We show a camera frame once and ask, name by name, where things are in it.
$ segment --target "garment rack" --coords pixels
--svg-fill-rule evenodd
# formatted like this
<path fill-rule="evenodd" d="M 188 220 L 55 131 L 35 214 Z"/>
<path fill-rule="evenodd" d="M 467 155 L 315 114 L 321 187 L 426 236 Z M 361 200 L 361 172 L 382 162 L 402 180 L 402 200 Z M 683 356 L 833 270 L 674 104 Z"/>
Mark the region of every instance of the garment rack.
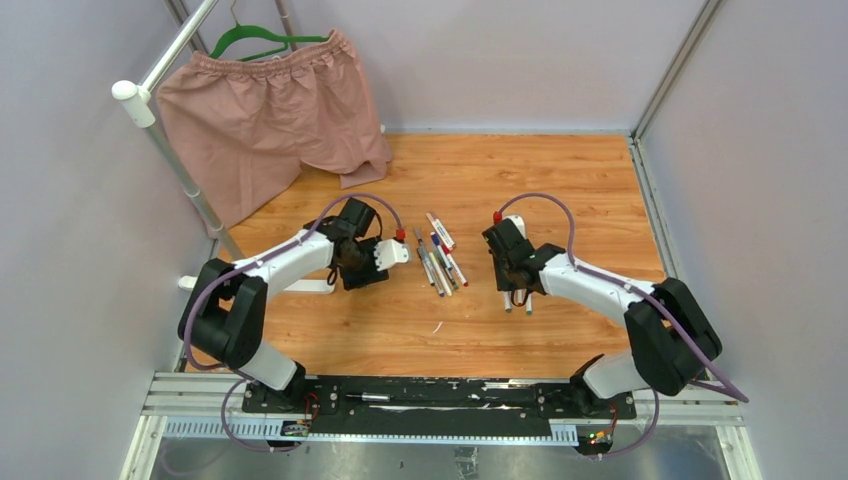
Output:
<path fill-rule="evenodd" d="M 277 10 L 280 12 L 280 19 L 283 22 L 286 35 L 293 35 L 294 33 L 288 20 L 284 0 L 275 0 L 275 2 Z M 159 58 L 153 63 L 153 66 L 150 67 L 144 78 L 138 83 L 130 80 L 115 82 L 112 85 L 112 96 L 123 105 L 130 118 L 132 118 L 133 123 L 143 129 L 150 140 L 156 145 L 159 153 L 162 154 L 168 165 L 174 170 L 174 173 L 183 186 L 183 191 L 191 200 L 191 203 L 194 204 L 194 207 L 197 208 L 209 230 L 221 242 L 221 246 L 229 252 L 230 257 L 233 260 L 238 260 L 244 258 L 244 254 L 232 235 L 230 235 L 229 230 L 221 222 L 218 214 L 215 213 L 212 205 L 209 204 L 206 195 L 203 194 L 203 191 L 191 177 L 191 174 L 186 170 L 179 155 L 177 155 L 177 152 L 171 146 L 171 142 L 168 141 L 165 130 L 156 121 L 156 116 L 147 105 L 150 102 L 153 89 L 162 81 L 162 77 L 165 76 L 165 73 L 174 64 L 177 56 L 188 45 L 191 38 L 197 33 L 200 25 L 203 24 L 203 21 L 206 20 L 209 12 L 212 11 L 212 8 L 217 3 L 218 0 L 203 0 L 197 9 L 186 18 L 174 39 L 162 54 L 159 55 Z M 294 44 L 291 44 L 291 47 L 292 49 L 296 48 Z"/>

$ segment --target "black and white robotic arm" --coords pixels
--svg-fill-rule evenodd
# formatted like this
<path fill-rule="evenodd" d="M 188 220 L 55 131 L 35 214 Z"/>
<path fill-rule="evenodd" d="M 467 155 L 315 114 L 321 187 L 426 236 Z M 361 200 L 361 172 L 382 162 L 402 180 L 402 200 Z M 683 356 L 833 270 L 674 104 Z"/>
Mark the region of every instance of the black and white robotic arm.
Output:
<path fill-rule="evenodd" d="M 349 199 L 339 215 L 320 219 L 309 235 L 315 221 L 304 225 L 292 239 L 254 257 L 234 263 L 208 261 L 180 321 L 180 338 L 184 339 L 191 319 L 191 345 L 231 370 L 297 397 L 296 385 L 290 387 L 293 380 L 302 380 L 304 368 L 262 339 L 265 305 L 304 276 L 325 268 L 331 269 L 328 282 L 341 277 L 345 290 L 388 279 L 388 269 L 408 262 L 409 251 L 402 231 L 387 240 L 380 234 L 363 238 L 375 217 L 382 230 L 373 208 Z M 225 276 L 231 278 L 222 282 Z M 210 286 L 211 292 L 201 298 Z M 227 309 L 225 302 L 229 301 L 232 304 Z"/>
<path fill-rule="evenodd" d="M 663 304 L 709 360 L 721 353 L 715 331 L 680 280 L 667 278 L 658 284 L 635 280 L 576 257 L 572 262 L 565 249 L 555 245 L 534 248 L 517 215 L 503 218 L 483 237 L 493 257 L 498 290 L 526 289 L 528 294 L 567 298 L 627 329 L 629 349 L 589 360 L 570 379 L 569 400 L 586 415 L 608 408 L 608 399 L 623 392 L 653 388 L 676 395 L 704 369 L 642 294 Z"/>

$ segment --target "white wall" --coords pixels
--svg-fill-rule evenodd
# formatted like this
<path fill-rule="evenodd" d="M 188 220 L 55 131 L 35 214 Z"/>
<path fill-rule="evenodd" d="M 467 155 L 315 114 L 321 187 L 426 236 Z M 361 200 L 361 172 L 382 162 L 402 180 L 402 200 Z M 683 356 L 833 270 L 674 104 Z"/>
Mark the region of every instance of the white wall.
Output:
<path fill-rule="evenodd" d="M 210 50 L 234 25 L 229 4 L 201 30 Z M 338 27 L 353 40 L 389 128 L 529 131 L 634 127 L 702 0 L 287 4 L 298 33 Z M 273 0 L 235 10 L 282 33 Z M 262 51 L 242 42 L 224 56 Z"/>
<path fill-rule="evenodd" d="M 175 32 L 161 2 L 2 2 L 0 478 L 114 479 L 210 242 L 112 100 Z"/>
<path fill-rule="evenodd" d="M 645 145 L 764 478 L 848 457 L 848 3 L 730 0 Z"/>

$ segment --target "wood grain surface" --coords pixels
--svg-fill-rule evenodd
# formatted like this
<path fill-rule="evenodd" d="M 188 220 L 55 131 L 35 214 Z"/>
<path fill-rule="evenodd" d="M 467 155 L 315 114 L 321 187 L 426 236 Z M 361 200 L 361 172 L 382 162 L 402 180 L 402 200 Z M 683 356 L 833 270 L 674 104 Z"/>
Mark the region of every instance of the wood grain surface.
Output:
<path fill-rule="evenodd" d="M 339 282 L 331 295 L 282 294 L 268 305 L 265 318 L 265 338 L 276 348 L 313 374 L 562 378 L 599 353 L 627 346 L 616 323 L 565 299 L 536 295 L 533 315 L 504 312 L 481 236 L 492 224 L 492 212 L 507 200 L 547 192 L 576 216 L 578 257 L 623 275 L 661 280 L 623 137 L 388 139 L 395 157 L 385 180 L 341 190 L 338 176 L 305 169 L 289 190 L 233 228 L 233 236 L 245 254 L 255 255 L 290 238 L 337 196 L 369 192 L 398 210 L 413 247 L 412 227 L 431 230 L 425 212 L 441 217 L 457 242 L 454 256 L 469 287 L 440 298 L 414 256 L 393 268 L 388 281 L 364 289 L 346 292 Z M 369 203 L 393 232 L 391 215 Z M 525 218 L 535 246 L 565 247 L 568 221 L 552 203 L 522 200 L 507 213 Z"/>

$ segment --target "clothes hanger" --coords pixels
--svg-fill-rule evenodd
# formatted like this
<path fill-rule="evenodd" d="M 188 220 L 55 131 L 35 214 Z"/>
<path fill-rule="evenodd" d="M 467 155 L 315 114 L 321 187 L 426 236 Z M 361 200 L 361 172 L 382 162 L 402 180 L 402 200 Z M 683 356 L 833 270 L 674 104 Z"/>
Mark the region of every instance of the clothes hanger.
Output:
<path fill-rule="evenodd" d="M 277 35 L 276 33 L 271 32 L 270 30 L 260 27 L 258 25 L 242 25 L 238 22 L 238 18 L 236 18 L 236 12 L 233 10 L 236 6 L 236 2 L 238 0 L 233 0 L 232 5 L 230 5 L 230 13 L 233 15 L 233 20 L 236 22 L 236 26 L 224 32 L 221 35 L 221 38 L 218 39 L 218 43 L 215 44 L 215 50 L 209 54 L 212 58 L 218 58 L 224 51 L 229 48 L 230 45 L 236 43 L 237 41 L 244 38 L 262 38 L 265 40 L 270 40 L 272 42 L 282 43 L 283 46 L 281 48 L 275 48 L 273 50 L 269 50 L 267 52 L 257 53 L 255 55 L 251 55 L 249 57 L 240 58 L 239 61 L 249 62 L 251 60 L 256 60 L 257 58 L 267 57 L 268 55 L 273 55 L 275 53 L 280 53 L 288 50 L 289 43 L 291 42 L 326 42 L 329 40 L 329 37 L 321 37 L 317 35 Z"/>

